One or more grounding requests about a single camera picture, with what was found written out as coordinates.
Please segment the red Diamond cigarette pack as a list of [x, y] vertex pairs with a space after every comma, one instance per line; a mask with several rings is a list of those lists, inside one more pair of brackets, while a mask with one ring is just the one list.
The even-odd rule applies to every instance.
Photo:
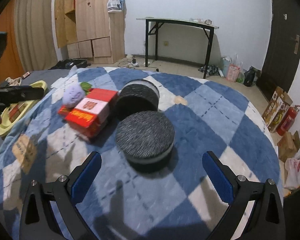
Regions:
[[14, 122], [19, 115], [23, 112], [23, 110], [27, 107], [26, 102], [19, 102], [9, 110], [9, 120], [10, 122]]

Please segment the purple plush toy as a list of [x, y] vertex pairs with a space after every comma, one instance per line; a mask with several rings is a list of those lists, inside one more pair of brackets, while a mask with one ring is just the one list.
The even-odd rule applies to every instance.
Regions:
[[67, 108], [74, 108], [91, 91], [92, 85], [88, 82], [74, 83], [63, 94], [62, 103]]

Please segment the grey fabric round speaker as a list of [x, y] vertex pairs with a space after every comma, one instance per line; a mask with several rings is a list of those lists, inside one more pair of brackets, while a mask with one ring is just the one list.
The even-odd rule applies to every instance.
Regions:
[[175, 130], [162, 112], [143, 111], [121, 121], [116, 144], [125, 158], [134, 164], [151, 165], [165, 159], [174, 145]]

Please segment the small red box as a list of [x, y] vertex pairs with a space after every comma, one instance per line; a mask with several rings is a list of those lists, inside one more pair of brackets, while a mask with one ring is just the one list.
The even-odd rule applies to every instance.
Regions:
[[71, 108], [68, 108], [65, 105], [62, 105], [60, 107], [60, 109], [58, 110], [58, 114], [62, 117], [66, 117], [71, 111], [72, 111]]

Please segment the yellow plastic basin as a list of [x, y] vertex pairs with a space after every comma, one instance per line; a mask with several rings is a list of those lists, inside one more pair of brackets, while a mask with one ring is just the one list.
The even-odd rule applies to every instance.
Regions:
[[0, 137], [6, 137], [13, 126], [39, 101], [40, 99], [18, 101], [6, 107], [1, 113]]

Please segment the beige orange curtains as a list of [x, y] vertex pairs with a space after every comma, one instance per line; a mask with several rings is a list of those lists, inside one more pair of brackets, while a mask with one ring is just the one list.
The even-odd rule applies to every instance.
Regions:
[[0, 59], [0, 83], [57, 63], [52, 31], [52, 0], [10, 0], [0, 14], [7, 47]]

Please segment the black suitcase on floor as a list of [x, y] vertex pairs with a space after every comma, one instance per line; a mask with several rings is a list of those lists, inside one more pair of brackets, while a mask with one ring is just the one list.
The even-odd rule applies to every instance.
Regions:
[[50, 70], [55, 70], [55, 69], [69, 70], [73, 66], [76, 66], [77, 68], [86, 68], [90, 65], [91, 64], [86, 59], [66, 59], [63, 61], [58, 61], [58, 63], [53, 67], [51, 67]]

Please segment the red white cigarette carton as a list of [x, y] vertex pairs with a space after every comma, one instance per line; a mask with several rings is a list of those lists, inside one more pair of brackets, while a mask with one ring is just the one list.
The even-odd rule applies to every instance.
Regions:
[[65, 116], [65, 120], [71, 128], [92, 139], [106, 125], [118, 97], [118, 91], [93, 88]]

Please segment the wooden wardrobe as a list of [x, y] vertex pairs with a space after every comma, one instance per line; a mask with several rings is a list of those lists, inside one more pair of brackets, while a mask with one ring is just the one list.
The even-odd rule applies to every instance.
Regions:
[[53, 39], [59, 60], [84, 58], [114, 64], [125, 57], [125, 14], [109, 0], [52, 0]]

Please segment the red fire extinguisher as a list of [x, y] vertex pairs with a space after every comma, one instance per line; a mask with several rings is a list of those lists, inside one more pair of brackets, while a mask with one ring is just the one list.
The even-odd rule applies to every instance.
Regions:
[[289, 107], [288, 111], [286, 112], [285, 116], [283, 117], [282, 121], [276, 129], [278, 135], [282, 137], [287, 131], [289, 131], [289, 129], [294, 124], [294, 121], [299, 111], [300, 105], [294, 105]]

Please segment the white bag hanging on wardrobe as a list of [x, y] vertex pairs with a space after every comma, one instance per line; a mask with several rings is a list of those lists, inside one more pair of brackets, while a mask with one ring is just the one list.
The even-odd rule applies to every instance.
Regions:
[[125, 0], [108, 0], [107, 11], [108, 13], [123, 12], [123, 4]]

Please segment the brown cardboard boxes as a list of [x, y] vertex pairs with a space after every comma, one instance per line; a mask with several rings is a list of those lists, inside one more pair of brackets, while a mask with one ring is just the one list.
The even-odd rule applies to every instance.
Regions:
[[270, 133], [274, 133], [292, 105], [293, 100], [282, 88], [277, 87], [273, 96], [262, 114], [262, 119]]

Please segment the pink plastic bag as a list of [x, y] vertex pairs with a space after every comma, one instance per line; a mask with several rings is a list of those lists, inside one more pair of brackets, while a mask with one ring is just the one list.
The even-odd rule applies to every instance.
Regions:
[[241, 68], [235, 64], [230, 64], [228, 67], [228, 72], [226, 75], [226, 79], [230, 82], [236, 82]]

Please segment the dark brown door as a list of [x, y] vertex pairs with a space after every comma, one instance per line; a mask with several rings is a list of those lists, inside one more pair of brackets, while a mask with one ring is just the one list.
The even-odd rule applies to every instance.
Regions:
[[300, 7], [295, 0], [272, 0], [270, 39], [256, 81], [269, 101], [277, 87], [288, 92], [300, 61]]

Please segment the black frame folding table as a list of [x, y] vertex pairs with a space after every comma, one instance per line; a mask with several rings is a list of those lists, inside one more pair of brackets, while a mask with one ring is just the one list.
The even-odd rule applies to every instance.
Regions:
[[207, 21], [144, 17], [145, 66], [149, 59], [184, 63], [199, 68], [203, 78], [208, 68], [219, 27]]

